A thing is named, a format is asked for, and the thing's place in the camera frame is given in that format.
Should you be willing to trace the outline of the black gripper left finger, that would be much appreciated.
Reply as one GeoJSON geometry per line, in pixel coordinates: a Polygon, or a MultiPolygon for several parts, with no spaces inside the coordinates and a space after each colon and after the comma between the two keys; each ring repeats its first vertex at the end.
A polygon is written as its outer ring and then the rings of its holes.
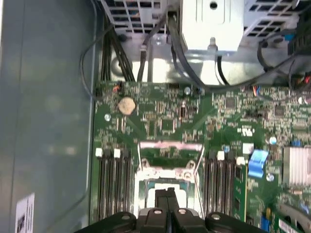
{"type": "Polygon", "coordinates": [[[138,216],[118,212],[78,230],[78,233],[165,233],[168,222],[168,190],[155,191],[155,207],[140,210],[138,216]]]}

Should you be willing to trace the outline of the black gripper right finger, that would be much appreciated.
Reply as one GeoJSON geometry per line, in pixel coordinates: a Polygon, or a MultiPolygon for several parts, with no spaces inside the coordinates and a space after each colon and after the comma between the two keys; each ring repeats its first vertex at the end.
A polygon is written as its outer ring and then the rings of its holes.
{"type": "Polygon", "coordinates": [[[168,205],[171,210],[175,233],[263,233],[264,230],[234,217],[213,212],[202,219],[189,208],[180,208],[174,188],[168,188],[168,205]]]}

